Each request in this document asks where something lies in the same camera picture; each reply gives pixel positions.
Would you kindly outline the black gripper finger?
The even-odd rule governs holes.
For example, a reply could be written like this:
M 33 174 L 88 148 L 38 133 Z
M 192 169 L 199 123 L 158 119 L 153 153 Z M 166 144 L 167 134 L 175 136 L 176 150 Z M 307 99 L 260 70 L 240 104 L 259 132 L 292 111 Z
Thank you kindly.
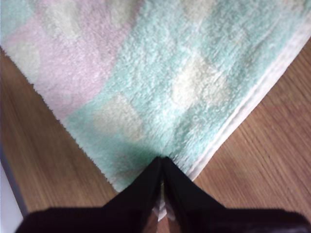
M 156 157 L 103 207 L 105 233 L 142 233 L 161 190 L 162 159 Z
M 225 207 L 204 192 L 173 161 L 162 159 L 164 192 L 183 233 L 209 233 L 211 214 Z

